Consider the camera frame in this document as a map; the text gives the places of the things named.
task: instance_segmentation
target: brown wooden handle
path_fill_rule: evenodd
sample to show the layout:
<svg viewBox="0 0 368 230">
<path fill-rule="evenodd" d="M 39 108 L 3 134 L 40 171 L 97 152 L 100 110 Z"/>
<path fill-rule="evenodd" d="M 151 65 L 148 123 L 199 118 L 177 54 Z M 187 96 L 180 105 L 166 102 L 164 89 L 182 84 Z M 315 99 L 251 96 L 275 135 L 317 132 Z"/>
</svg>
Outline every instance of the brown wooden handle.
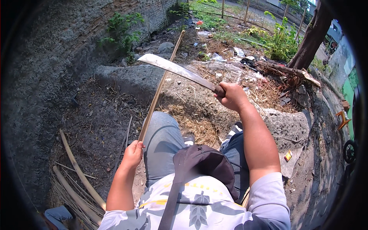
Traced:
<svg viewBox="0 0 368 230">
<path fill-rule="evenodd" d="M 217 96 L 224 98 L 225 97 L 225 90 L 219 85 L 215 85 L 215 90 L 213 91 Z"/>
</svg>

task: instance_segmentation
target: orange plastic stool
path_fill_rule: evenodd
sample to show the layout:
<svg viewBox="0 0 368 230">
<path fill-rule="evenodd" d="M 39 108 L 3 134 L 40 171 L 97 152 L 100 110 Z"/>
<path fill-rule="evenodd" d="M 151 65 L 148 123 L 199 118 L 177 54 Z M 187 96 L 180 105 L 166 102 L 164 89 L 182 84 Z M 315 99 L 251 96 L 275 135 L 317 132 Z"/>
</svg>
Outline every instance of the orange plastic stool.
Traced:
<svg viewBox="0 0 368 230">
<path fill-rule="evenodd" d="M 346 120 L 344 111 L 340 111 L 340 112 L 336 113 L 335 115 L 336 116 L 341 116 L 341 118 L 343 119 L 342 122 L 341 122 L 341 124 L 340 124 L 340 126 L 339 126 L 339 128 L 337 130 L 342 129 L 342 127 L 344 127 L 349 121 L 351 121 L 351 119 Z"/>
</svg>

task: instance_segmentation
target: person's leg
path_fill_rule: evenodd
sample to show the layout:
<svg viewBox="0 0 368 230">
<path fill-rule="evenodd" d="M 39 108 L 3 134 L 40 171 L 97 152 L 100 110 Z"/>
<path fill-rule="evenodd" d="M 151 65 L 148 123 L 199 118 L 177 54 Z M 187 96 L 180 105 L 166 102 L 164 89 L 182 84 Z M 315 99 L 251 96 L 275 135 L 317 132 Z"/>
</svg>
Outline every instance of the person's leg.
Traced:
<svg viewBox="0 0 368 230">
<path fill-rule="evenodd" d="M 239 202 L 241 202 L 249 187 L 249 169 L 244 155 L 243 131 L 234 134 L 229 141 L 222 143 L 220 151 L 232 163 L 235 173 L 234 186 L 239 193 Z"/>
<path fill-rule="evenodd" d="M 45 217 L 53 223 L 59 230 L 67 230 L 67 228 L 61 222 L 62 220 L 73 219 L 70 212 L 64 207 L 64 205 L 56 208 L 50 208 L 45 211 Z"/>
<path fill-rule="evenodd" d="M 154 112 L 144 138 L 146 187 L 175 172 L 173 156 L 185 147 L 179 125 L 167 113 Z"/>
</svg>

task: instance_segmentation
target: person's left arm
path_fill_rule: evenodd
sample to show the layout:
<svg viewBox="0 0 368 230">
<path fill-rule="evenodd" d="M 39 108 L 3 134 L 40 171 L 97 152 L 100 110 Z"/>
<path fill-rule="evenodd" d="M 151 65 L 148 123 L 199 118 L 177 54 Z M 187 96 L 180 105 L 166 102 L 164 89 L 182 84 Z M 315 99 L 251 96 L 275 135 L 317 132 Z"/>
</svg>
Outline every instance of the person's left arm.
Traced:
<svg viewBox="0 0 368 230">
<path fill-rule="evenodd" d="M 143 142 L 135 140 L 125 150 L 107 196 L 106 211 L 134 209 L 132 187 L 135 169 L 143 157 L 142 148 Z"/>
</svg>

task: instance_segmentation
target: tire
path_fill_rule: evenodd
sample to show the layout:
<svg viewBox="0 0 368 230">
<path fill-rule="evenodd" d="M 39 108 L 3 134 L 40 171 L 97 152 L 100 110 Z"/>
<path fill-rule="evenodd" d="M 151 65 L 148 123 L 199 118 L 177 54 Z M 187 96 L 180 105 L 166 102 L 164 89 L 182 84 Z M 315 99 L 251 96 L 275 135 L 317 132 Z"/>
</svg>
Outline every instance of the tire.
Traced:
<svg viewBox="0 0 368 230">
<path fill-rule="evenodd" d="M 356 154 L 358 151 L 357 144 L 353 140 L 348 140 L 344 145 L 344 160 L 346 163 L 351 164 L 354 162 L 356 158 Z"/>
</svg>

